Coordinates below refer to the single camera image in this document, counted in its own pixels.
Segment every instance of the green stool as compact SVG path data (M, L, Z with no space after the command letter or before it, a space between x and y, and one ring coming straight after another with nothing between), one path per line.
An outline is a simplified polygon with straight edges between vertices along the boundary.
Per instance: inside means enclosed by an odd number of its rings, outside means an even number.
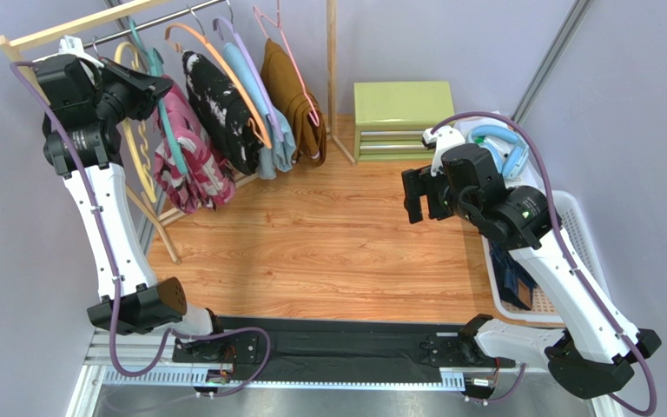
M354 83L354 159L431 160L424 130L453 114L446 81Z

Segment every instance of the wooden floor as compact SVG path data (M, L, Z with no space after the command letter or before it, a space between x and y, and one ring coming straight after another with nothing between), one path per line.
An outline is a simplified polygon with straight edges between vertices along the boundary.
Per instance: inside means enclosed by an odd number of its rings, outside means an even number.
M343 142L351 132L341 126ZM400 172L422 165L352 168L329 142L323 166L256 180L217 212L169 226L182 265L161 241L149 262L217 314L451 323L499 315L477 229L457 219L408 223Z

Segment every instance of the pink hanger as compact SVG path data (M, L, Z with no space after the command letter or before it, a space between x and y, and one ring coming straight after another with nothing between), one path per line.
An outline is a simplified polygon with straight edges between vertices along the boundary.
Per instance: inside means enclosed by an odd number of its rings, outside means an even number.
M320 126L320 119L318 118L318 113L315 112L315 107L313 106L313 100L311 100L310 96L307 94L307 90L305 88L305 83L302 81L302 76L300 75L300 70L298 69L298 64L295 62L295 58L293 57L293 51L290 50L290 45L287 43L287 37L285 36L285 31L282 30L282 19L280 17L280 0L277 0L277 22L274 20L270 19L267 15L261 12L258 7L254 6L254 17L256 17L256 22L259 23L259 27L261 28L261 31L264 33L264 36L269 39L269 35L267 34L267 31L264 29L264 24L261 22L261 17L264 17L267 19L271 24L274 25L275 28L280 30L280 33L282 34L282 42L285 43L285 48L287 48L287 54L290 55L290 61L293 62L293 67L295 68L295 72L298 74L298 79L300 80L300 85L302 85L303 88L303 96L305 96L306 100L308 103L310 103L310 108L313 109L308 113L308 116L310 117L310 120L313 122L315 127Z

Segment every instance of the purple hanger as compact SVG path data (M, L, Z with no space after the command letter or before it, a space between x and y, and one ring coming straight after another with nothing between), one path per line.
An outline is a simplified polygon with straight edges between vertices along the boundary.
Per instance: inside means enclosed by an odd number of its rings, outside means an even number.
M231 30L231 34L234 36L234 39L236 40L236 43L238 43L239 50L241 50L241 53L246 60L249 69L251 70L252 74L254 75L254 80L256 81L256 84L259 86L259 90L261 90L261 98L264 99L264 103L267 105L267 108L269 110L269 114L267 115L267 118L269 119L269 122L272 124L272 128L274 129L275 137L277 138L278 142L285 142L285 137L282 134L282 128L280 127L280 121L277 120L277 115L275 114L274 111L274 106L272 105L272 100L269 99L269 94L267 93L267 88L264 87L264 83L261 82L261 78L259 77L259 72L256 70L256 66L254 65L254 61L252 61L251 56L248 54L248 50L246 49L246 45L244 45L243 41L241 40L241 37L239 36L238 33L236 33L236 29L234 28L234 25L229 22L229 20L223 16L217 17L216 19L213 20L213 30L215 33L218 34L218 36L221 37L221 40L223 41L223 31L221 30L221 26L219 25L219 22L222 22L225 24L229 30Z

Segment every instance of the folded clothes in basket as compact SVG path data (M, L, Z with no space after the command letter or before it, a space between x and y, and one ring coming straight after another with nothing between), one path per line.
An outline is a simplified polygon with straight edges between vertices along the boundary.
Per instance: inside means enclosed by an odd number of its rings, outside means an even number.
M490 242L490 257L500 299L524 309L532 309L537 283L507 252Z

